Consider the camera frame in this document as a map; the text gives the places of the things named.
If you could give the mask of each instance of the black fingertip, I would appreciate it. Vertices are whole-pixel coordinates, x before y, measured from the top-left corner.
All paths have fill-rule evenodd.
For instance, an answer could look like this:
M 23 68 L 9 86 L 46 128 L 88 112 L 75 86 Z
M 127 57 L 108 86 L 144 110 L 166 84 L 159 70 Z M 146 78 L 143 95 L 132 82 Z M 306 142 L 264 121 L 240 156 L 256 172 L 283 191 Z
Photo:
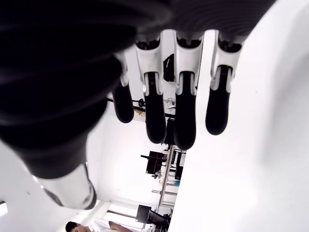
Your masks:
M 226 92 L 225 86 L 216 91 L 210 89 L 206 128 L 212 135 L 221 134 L 227 126 L 229 97 L 230 93 Z
M 191 94 L 191 73 L 183 72 L 183 92 L 176 95 L 176 115 L 174 139 L 182 150 L 190 149 L 196 138 L 195 103 L 196 96 Z
M 129 123 L 134 117 L 134 108 L 129 84 L 125 87 L 119 86 L 112 92 L 115 112 L 119 121 Z
M 147 135 L 154 144 L 162 143 L 166 136 L 166 122 L 162 95 L 145 97 Z

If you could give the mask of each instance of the white wall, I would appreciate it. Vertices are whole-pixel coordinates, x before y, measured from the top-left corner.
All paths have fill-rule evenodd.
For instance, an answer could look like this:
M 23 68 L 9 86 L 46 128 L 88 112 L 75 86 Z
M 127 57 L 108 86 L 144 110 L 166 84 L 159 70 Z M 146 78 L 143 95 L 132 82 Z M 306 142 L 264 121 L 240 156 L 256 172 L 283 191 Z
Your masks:
M 170 232 L 309 231 L 308 22 L 307 0 L 279 0 L 262 19 L 243 48 L 229 122 L 219 136 L 204 124 L 209 91 L 201 88 L 209 86 L 206 44 L 213 41 L 207 32 L 197 139 L 187 152 Z
M 149 151 L 162 151 L 166 146 L 155 145 L 147 137 L 144 122 L 133 120 L 123 124 L 114 116 L 105 117 L 102 153 L 97 193 L 100 199 L 131 205 L 156 205 L 158 180 L 146 174 Z
M 8 213 L 0 217 L 1 231 L 54 232 L 78 212 L 50 200 L 2 143 L 0 157 L 0 201 L 8 207 Z

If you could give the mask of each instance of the metal pole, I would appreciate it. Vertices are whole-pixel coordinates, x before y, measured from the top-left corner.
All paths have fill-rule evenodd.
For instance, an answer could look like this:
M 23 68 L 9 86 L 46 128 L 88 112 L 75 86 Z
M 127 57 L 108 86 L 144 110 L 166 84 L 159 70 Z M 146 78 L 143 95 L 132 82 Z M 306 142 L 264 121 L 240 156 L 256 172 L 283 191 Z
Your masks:
M 176 193 L 176 192 L 165 192 L 165 194 L 167 194 L 167 195 L 172 195 L 172 196 L 177 196 L 177 193 Z
M 166 186 L 175 186 L 175 187 L 179 187 L 179 185 L 169 184 L 169 183 L 167 183 Z
M 175 203 L 174 202 L 163 202 L 162 205 L 175 206 Z
M 161 191 L 158 191 L 158 190 L 151 190 L 151 192 L 161 194 Z M 165 194 L 172 195 L 172 196 L 177 196 L 176 192 L 165 192 Z
M 162 191 L 161 191 L 161 195 L 160 195 L 160 199 L 159 199 L 159 204 L 158 204 L 158 206 L 156 208 L 156 212 L 157 213 L 159 213 L 160 205 L 163 203 L 163 198 L 164 198 L 164 194 L 165 194 L 166 184 L 167 184 L 167 182 L 169 180 L 169 168 L 170 168 L 170 165 L 172 163 L 172 157 L 173 157 L 174 148 L 175 148 L 174 145 L 170 146 L 168 160 L 166 161 L 166 168 L 165 168 L 164 180 L 163 180 L 163 184 L 162 184 Z

